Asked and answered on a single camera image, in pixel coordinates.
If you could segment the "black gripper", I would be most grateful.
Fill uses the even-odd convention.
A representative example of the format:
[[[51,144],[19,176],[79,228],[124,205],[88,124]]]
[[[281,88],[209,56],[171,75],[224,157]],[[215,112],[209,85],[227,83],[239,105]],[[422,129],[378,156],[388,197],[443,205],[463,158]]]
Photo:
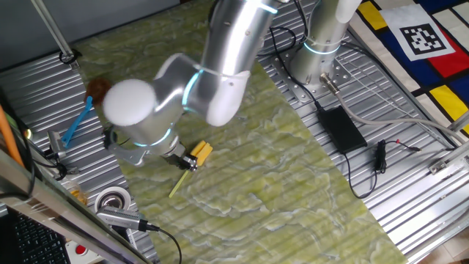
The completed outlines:
[[[183,160],[184,154],[184,150],[174,150],[171,153],[166,153],[162,155],[162,158],[168,164],[176,166],[181,170],[193,171],[194,169],[197,169],[197,157],[191,154],[186,154],[185,160]]]

